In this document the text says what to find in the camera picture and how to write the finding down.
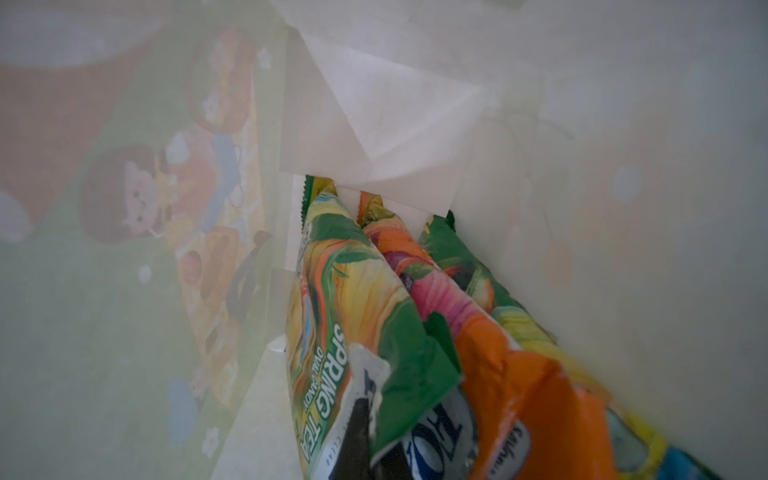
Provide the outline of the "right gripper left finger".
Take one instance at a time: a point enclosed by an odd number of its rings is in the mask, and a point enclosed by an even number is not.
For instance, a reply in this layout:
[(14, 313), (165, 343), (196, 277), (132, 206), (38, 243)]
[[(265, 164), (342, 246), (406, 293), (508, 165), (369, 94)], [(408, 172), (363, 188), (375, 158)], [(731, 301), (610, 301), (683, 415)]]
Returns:
[(344, 437), (344, 478), (371, 478), (368, 400), (359, 398)]

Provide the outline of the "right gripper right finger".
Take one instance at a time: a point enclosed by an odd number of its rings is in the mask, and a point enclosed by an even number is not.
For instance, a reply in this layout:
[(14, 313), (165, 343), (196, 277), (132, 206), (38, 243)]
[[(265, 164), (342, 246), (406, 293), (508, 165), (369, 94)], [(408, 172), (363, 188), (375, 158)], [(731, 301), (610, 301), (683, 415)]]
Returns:
[(413, 476), (401, 443), (376, 464), (376, 480), (412, 480)]

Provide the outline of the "white paper bag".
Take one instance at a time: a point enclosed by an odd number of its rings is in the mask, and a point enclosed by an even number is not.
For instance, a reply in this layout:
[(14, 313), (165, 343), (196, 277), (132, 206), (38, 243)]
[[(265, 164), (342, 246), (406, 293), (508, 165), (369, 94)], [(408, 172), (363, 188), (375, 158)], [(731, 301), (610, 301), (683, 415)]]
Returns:
[(763, 1), (5, 1), (1, 475), (296, 479), (307, 174), (460, 238), (622, 405), (767, 475)]

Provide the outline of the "green spring tea candy bag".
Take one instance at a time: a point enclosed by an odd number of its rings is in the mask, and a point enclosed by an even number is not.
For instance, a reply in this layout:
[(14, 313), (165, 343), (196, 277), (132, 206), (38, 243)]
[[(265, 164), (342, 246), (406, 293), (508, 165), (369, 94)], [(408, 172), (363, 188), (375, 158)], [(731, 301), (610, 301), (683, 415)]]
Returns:
[(457, 388), (460, 373), (330, 179), (306, 179), (301, 225), (286, 324), (298, 459), (307, 479), (344, 477), (357, 399), (368, 400), (371, 468)]

